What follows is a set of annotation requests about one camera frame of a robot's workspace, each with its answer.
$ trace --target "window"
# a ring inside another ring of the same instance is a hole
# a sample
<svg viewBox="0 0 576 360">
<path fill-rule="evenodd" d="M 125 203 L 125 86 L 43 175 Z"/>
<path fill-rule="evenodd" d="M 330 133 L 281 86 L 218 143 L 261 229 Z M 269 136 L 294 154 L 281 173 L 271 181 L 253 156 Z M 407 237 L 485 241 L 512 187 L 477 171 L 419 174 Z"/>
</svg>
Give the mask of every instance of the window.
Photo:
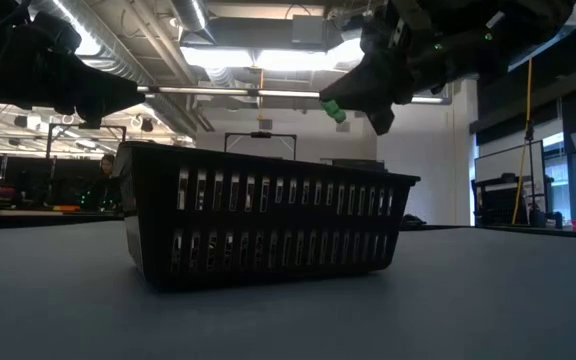
<svg viewBox="0 0 576 360">
<path fill-rule="evenodd" d="M 550 201 L 552 211 L 560 212 L 564 223 L 570 222 L 570 188 L 568 186 L 568 160 L 564 151 L 563 133 L 555 134 L 543 140 L 544 166 L 550 183 Z"/>
</svg>

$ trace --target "person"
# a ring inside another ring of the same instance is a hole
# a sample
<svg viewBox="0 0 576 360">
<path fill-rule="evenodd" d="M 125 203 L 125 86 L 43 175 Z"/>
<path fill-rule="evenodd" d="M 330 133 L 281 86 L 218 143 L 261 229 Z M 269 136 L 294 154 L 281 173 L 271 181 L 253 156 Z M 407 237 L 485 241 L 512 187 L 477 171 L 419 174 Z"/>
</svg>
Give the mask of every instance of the person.
<svg viewBox="0 0 576 360">
<path fill-rule="evenodd" d="M 93 186 L 81 199 L 81 208 L 92 211 L 114 211 L 120 208 L 121 197 L 116 179 L 112 179 L 115 156 L 106 154 L 101 158 L 101 173 Z"/>
</svg>

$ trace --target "green object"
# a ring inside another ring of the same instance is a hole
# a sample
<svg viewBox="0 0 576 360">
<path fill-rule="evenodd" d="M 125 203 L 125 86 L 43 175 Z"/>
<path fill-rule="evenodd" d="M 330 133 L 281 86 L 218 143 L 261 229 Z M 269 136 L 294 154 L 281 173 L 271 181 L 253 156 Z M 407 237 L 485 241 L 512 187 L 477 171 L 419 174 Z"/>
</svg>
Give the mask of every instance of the green object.
<svg viewBox="0 0 576 360">
<path fill-rule="evenodd" d="M 326 114 L 335 119 L 337 124 L 346 121 L 346 112 L 343 111 L 335 100 L 322 101 L 321 107 L 326 111 Z"/>
</svg>

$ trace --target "black plastic basket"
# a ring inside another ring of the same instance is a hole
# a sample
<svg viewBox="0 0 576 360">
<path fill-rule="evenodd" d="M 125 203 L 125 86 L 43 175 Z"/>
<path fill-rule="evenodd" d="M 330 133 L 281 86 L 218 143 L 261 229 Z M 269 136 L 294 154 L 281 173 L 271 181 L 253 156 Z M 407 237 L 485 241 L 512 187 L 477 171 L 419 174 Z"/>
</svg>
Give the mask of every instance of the black plastic basket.
<svg viewBox="0 0 576 360">
<path fill-rule="evenodd" d="M 157 287 L 364 273 L 392 261 L 418 177 L 126 142 L 128 248 Z"/>
</svg>

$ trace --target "gray table surface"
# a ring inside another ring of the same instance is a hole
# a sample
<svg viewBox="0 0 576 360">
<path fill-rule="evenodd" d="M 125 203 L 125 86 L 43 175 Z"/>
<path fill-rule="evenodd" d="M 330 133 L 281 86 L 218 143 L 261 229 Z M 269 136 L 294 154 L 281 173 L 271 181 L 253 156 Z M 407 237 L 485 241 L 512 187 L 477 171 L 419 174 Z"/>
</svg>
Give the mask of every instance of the gray table surface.
<svg viewBox="0 0 576 360">
<path fill-rule="evenodd" d="M 576 359 L 576 239 L 400 235 L 363 277 L 150 290 L 123 223 L 0 230 L 0 359 Z"/>
</svg>

